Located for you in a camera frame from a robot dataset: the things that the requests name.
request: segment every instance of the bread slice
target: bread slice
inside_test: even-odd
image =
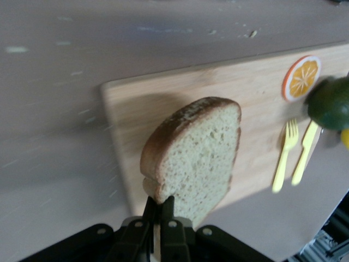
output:
[[[167,118],[141,155],[144,190],[158,204],[174,196],[174,215],[196,227],[229,190],[240,138],[238,103],[199,99]]]

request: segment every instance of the yellow knife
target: yellow knife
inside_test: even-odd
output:
[[[300,159],[298,161],[298,165],[296,167],[296,170],[293,173],[293,178],[292,178],[292,185],[296,186],[300,183],[300,181],[302,180],[302,176],[304,173],[304,169],[305,169],[305,163],[306,160],[308,158],[309,152],[310,152],[310,148],[312,145],[312,141],[314,140],[316,131],[317,131],[317,123],[315,123],[314,121],[310,121],[310,124],[305,132],[303,141],[302,141],[302,145],[303,145],[303,152],[302,155],[300,156]]]

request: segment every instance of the bread crust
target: bread crust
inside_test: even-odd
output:
[[[158,204],[161,204],[164,201],[162,201],[160,197],[161,185],[163,183],[160,164],[164,159],[168,148],[171,147],[172,143],[178,139],[179,136],[190,130],[188,126],[191,123],[199,121],[201,118],[204,118],[206,114],[210,114],[213,110],[230,105],[234,105],[238,109],[238,122],[240,123],[241,108],[237,102],[227,98],[205,97],[179,109],[173,115],[168,117],[149,137],[142,150],[140,170],[146,177],[143,182],[144,190]],[[238,128],[237,132],[238,140],[232,165],[235,163],[241,129]],[[230,177],[228,190],[230,188],[231,180],[232,175]]]

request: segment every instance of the wooden cutting board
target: wooden cutting board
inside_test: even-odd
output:
[[[287,120],[296,117],[300,139],[288,157],[286,179],[290,178],[302,151],[302,137],[310,120],[303,101],[288,103],[282,98],[281,84],[290,66],[305,55],[320,58],[322,77],[342,77],[349,70],[349,44],[344,43],[206,64],[104,84],[105,109],[133,213],[142,214],[147,199],[142,189],[143,176],[139,171],[140,154],[147,138],[167,116],[206,96],[230,98],[242,108],[242,133],[231,190],[218,207],[268,187],[271,192],[281,152],[282,130]]]

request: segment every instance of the table surface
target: table surface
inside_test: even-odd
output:
[[[1,260],[130,215],[103,82],[339,43],[348,11],[327,0],[1,1]],[[268,238],[269,255],[286,257],[320,227],[295,218],[329,214],[346,193],[346,156],[327,133],[299,187],[258,193],[208,221],[263,251]]]

